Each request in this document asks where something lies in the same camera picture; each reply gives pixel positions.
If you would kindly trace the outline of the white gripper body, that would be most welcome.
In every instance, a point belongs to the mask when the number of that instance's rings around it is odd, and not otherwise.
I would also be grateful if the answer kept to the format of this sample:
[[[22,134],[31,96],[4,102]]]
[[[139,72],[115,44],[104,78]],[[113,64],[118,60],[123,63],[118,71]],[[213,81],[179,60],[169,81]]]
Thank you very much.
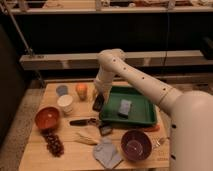
[[[107,100],[109,98],[111,88],[112,88],[111,83],[105,83],[105,82],[95,79],[93,94],[95,96],[102,94],[104,99]]]

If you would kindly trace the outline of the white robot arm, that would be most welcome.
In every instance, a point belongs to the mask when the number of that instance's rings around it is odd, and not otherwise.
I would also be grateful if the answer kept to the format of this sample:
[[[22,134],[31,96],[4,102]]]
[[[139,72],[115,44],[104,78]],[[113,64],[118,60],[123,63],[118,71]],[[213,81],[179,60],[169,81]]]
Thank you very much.
[[[170,171],[213,171],[213,95],[204,91],[182,92],[125,62],[121,49],[102,50],[94,80],[98,92],[112,87],[115,75],[171,117]]]

